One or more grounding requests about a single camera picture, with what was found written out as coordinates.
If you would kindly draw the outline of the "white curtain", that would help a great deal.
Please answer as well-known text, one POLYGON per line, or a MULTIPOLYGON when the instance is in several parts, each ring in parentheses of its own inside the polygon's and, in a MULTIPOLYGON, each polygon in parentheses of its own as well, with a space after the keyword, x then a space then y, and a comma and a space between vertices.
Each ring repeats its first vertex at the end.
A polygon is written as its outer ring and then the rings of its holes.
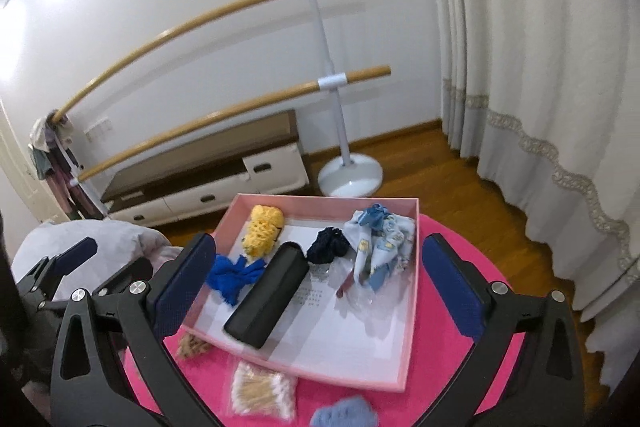
POLYGON ((436 0, 442 129, 525 213, 616 388, 639 351, 639 0, 436 0))

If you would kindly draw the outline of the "white barre stand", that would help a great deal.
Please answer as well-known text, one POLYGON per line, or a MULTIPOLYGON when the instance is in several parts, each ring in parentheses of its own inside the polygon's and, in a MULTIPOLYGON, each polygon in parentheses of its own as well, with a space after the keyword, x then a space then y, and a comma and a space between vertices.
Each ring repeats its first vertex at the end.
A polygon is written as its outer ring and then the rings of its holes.
POLYGON ((308 0, 314 32, 316 33, 323 76, 321 91, 329 93, 332 116, 337 133, 340 155, 329 160, 318 173, 320 192, 332 197, 367 197, 373 195, 383 182, 383 168, 373 157, 350 151, 340 88, 347 84, 345 74, 337 74, 332 61, 326 28, 324 28, 318 0, 308 0))

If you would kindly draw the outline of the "pink round table cover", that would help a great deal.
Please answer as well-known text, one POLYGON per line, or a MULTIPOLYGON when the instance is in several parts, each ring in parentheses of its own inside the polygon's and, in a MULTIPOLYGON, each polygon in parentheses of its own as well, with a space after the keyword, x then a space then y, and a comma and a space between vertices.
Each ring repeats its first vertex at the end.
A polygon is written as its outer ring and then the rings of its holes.
MULTIPOLYGON (((420 217, 419 228, 420 243, 427 235, 440 233, 462 259, 472 262, 480 270, 486 280, 501 281, 510 288, 506 277, 499 269, 458 233, 425 215, 420 217)), ((309 426, 312 414, 319 407, 327 407, 355 395, 362 395, 378 413, 378 425, 412 426, 435 400, 450 377, 454 376, 471 347, 471 339, 459 334, 430 278, 424 270, 421 272, 409 374, 404 393, 349 389, 299 378, 296 386, 296 416, 293 421, 281 421, 269 416, 242 416, 232 413, 229 404, 229 384, 238 360, 229 353, 218 348, 210 348, 204 355, 177 360, 179 369, 226 426, 309 426)), ((484 411, 497 402, 522 340, 523 335, 516 335, 512 340, 506 361, 502 363, 477 412, 484 411)), ((125 355, 125 369, 140 403, 153 412, 159 412, 128 351, 125 355)))

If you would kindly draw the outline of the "white brown tv cabinet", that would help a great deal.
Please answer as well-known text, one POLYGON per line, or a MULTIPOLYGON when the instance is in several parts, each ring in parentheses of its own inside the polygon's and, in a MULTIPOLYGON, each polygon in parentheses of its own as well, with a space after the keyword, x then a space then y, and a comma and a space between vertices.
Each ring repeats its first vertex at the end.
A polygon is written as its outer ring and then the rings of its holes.
POLYGON ((155 227, 226 209, 240 193, 309 185, 294 110, 164 150, 113 176, 101 202, 113 220, 155 227))

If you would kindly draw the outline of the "clear plastic pouch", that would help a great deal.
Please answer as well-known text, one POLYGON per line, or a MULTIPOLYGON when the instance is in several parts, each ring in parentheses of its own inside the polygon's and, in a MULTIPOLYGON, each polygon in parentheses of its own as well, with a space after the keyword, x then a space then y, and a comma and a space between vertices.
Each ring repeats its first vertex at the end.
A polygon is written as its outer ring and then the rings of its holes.
POLYGON ((330 265, 311 265, 311 282, 329 291, 333 309, 343 314, 367 314, 375 304, 375 292, 355 282, 352 262, 335 260, 330 265))

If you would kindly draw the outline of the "white wall switch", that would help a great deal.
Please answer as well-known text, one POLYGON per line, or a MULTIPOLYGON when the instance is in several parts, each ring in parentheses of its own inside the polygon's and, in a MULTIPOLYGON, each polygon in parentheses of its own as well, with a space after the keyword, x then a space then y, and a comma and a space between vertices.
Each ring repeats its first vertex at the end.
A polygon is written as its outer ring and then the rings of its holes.
POLYGON ((90 124, 90 126, 85 129, 84 135, 89 143, 94 143, 103 140, 112 130, 113 125, 111 119, 104 116, 93 124, 90 124))

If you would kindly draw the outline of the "bag of cotton swabs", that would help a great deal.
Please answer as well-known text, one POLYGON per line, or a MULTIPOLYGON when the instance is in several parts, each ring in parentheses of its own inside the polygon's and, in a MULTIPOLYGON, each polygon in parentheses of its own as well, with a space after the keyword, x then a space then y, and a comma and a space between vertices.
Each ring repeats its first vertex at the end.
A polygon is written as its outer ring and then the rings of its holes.
POLYGON ((297 378, 239 361, 230 383, 230 412, 239 416, 294 421, 297 378))

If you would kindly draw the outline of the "clothes hanging on bar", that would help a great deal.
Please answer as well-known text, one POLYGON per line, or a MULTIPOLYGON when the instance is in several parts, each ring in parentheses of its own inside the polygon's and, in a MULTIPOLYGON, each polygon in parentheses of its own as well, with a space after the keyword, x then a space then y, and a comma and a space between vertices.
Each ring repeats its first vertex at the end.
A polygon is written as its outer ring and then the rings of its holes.
POLYGON ((77 180, 81 167, 70 146, 74 127, 63 115, 54 120, 56 110, 39 118, 29 132, 28 150, 37 178, 47 184, 58 207, 70 220, 102 220, 106 212, 98 196, 77 180))

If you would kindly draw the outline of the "yellow crochet fish toy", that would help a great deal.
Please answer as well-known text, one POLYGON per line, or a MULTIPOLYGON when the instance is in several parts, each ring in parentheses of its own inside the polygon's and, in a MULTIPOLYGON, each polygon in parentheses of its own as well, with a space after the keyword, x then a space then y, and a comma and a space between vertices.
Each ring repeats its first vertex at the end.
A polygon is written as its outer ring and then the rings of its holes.
POLYGON ((267 256, 284 228, 284 214, 274 206, 256 205, 250 212, 242 247, 252 259, 267 256))

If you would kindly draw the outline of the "pink cardboard box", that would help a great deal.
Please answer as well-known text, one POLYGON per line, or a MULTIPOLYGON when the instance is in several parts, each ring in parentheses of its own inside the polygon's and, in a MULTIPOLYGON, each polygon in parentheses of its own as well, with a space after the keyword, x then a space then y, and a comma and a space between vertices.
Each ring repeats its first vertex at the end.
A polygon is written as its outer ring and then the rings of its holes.
MULTIPOLYGON (((256 205, 274 206, 284 214, 280 242, 308 248, 317 234, 341 228, 356 210, 374 197, 322 197, 239 194, 232 200, 214 232, 221 254, 242 255, 250 212, 256 205)), ((343 314, 332 308, 329 291, 311 282, 310 271, 260 349, 240 343, 222 326, 233 310, 221 295, 203 288, 184 319, 183 327, 212 345, 246 361, 298 377, 357 389, 405 390, 411 358, 419 256, 412 253, 408 268, 391 277, 375 293, 367 314, 343 314)))

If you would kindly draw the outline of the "black glasses case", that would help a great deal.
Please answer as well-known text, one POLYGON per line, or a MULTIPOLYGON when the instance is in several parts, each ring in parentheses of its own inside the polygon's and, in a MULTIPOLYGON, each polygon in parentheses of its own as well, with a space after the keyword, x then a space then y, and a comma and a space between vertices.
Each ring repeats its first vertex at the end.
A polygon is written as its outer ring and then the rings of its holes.
POLYGON ((262 277, 222 326, 224 332, 244 345, 260 349, 308 272, 302 247, 295 242, 281 244, 262 277))

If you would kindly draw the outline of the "light blue patterned scrunchie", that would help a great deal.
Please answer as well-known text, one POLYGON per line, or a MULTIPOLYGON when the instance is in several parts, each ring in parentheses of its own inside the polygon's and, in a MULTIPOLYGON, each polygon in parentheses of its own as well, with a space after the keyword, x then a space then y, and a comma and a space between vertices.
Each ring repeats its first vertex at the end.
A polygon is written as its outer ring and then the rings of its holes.
POLYGON ((356 254, 354 281, 377 293, 408 268, 416 243, 416 220, 373 204, 356 210, 342 233, 356 254))

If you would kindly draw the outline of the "light blue fuzzy pom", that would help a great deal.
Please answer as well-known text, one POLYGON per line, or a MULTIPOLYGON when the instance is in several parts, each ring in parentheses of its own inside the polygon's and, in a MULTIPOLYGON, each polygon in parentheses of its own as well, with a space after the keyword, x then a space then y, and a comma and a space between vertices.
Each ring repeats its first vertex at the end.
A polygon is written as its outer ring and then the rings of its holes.
POLYGON ((312 427, 376 427, 380 425, 378 413, 369 402, 357 395, 320 407, 311 416, 312 427))

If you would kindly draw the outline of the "dark navy scrunchie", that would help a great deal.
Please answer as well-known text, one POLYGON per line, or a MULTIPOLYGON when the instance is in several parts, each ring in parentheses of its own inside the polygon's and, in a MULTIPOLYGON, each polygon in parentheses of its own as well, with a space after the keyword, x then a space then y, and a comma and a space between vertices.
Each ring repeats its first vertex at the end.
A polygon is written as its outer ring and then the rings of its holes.
POLYGON ((325 228, 308 248, 306 258, 312 265, 329 265, 334 259, 346 256, 349 249, 349 241, 341 229, 325 228))

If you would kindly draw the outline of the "lower wooden ballet bar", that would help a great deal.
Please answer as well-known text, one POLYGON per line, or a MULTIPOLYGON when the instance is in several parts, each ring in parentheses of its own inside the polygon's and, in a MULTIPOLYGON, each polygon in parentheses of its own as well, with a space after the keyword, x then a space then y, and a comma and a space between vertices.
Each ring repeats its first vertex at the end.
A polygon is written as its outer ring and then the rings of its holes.
POLYGON ((296 86, 289 87, 284 90, 261 95, 257 98, 251 98, 250 100, 242 103, 233 104, 224 109, 209 113, 203 117, 193 119, 186 124, 175 127, 174 129, 154 135, 149 140, 142 141, 127 148, 127 150, 100 162, 99 165, 78 174, 78 176, 76 176, 77 183, 84 183, 94 176, 97 176, 98 174, 117 166, 130 158, 136 157, 148 150, 153 150, 153 148, 172 140, 182 138, 192 132, 209 127, 212 124, 220 124, 221 122, 233 117, 254 112, 254 110, 257 109, 291 101, 294 100, 294 98, 300 98, 301 96, 314 94, 320 91, 329 91, 334 88, 341 88, 348 86, 349 84, 360 83, 376 78, 387 77, 391 73, 392 69, 390 68, 390 65, 380 65, 365 69, 352 70, 351 72, 340 72, 339 74, 324 76, 316 80, 299 83, 296 84, 296 86))

